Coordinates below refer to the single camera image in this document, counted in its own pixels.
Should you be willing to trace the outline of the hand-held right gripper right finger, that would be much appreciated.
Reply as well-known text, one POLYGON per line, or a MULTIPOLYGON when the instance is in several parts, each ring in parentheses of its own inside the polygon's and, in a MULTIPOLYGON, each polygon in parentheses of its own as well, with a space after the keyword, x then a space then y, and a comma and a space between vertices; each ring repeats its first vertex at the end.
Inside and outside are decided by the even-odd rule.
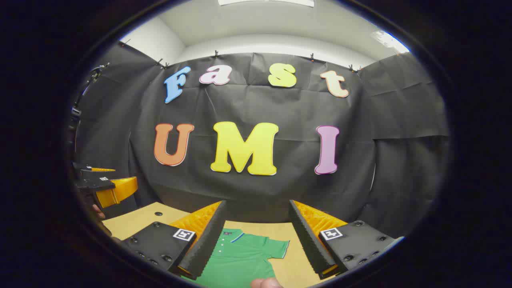
POLYGON ((364 266, 405 239, 391 237, 362 220, 345 222, 296 200, 290 200, 289 206, 302 249, 320 279, 364 266))

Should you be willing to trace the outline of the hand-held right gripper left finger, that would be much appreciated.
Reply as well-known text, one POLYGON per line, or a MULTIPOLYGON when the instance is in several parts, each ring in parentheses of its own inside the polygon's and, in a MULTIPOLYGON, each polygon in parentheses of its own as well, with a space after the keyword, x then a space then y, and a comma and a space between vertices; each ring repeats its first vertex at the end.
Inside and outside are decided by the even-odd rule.
POLYGON ((165 224, 154 221, 124 240, 124 251, 150 267, 196 280, 201 276, 218 241, 227 213, 225 200, 203 207, 165 224))

